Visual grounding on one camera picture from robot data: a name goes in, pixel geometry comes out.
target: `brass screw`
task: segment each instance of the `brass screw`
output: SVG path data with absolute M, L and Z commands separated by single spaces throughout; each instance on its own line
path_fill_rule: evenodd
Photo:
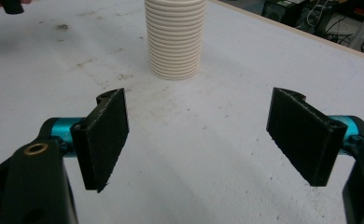
M 44 151 L 46 151 L 46 149 L 48 149 L 49 145 L 46 143 L 37 143 L 37 144 L 33 144 L 28 146 L 28 148 L 26 148 L 24 150 L 24 154 L 27 156 L 34 156 L 37 154 L 40 154 Z

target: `table surface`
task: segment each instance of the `table surface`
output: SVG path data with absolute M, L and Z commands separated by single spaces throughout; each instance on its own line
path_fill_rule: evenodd
M 125 88 L 131 132 L 105 190 L 64 159 L 80 223 L 344 223 L 353 159 L 311 188 L 266 132 L 273 87 L 364 119 L 364 55 L 207 2 L 199 73 L 149 69 L 143 0 L 0 9 L 0 162 L 53 117 L 85 117 Z

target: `black handle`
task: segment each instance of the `black handle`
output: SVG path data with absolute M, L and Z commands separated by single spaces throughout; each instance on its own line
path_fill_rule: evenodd
M 6 14 L 16 15 L 24 12 L 20 0 L 0 0 L 0 2 Z

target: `ribbed white cup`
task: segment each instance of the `ribbed white cup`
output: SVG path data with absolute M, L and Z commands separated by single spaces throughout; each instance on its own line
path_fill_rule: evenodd
M 199 70 L 205 0 L 145 0 L 150 68 L 164 79 Z

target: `stack of cups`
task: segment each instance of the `stack of cups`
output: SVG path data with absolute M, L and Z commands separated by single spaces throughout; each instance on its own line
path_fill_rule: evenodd
M 153 73 L 183 79 L 199 70 L 205 0 L 145 0 Z

